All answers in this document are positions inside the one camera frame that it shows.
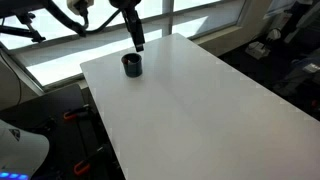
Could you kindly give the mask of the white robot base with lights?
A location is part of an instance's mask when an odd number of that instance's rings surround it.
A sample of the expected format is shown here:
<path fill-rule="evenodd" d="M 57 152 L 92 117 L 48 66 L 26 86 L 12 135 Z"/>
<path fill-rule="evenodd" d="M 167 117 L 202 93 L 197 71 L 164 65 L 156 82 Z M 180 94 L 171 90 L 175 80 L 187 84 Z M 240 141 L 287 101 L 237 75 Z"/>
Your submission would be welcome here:
<path fill-rule="evenodd" d="M 49 153 L 49 140 L 0 120 L 0 180 L 31 180 Z"/>

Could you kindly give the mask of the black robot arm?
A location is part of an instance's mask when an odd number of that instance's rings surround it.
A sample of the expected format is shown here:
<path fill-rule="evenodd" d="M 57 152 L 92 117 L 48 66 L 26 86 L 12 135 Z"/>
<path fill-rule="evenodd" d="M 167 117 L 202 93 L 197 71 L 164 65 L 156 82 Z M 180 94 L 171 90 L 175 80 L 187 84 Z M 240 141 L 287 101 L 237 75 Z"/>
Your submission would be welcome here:
<path fill-rule="evenodd" d="M 140 2 L 141 0 L 109 0 L 109 3 L 122 13 L 137 52 L 144 50 L 143 45 L 145 43 L 142 22 L 136 11 L 136 6 Z"/>

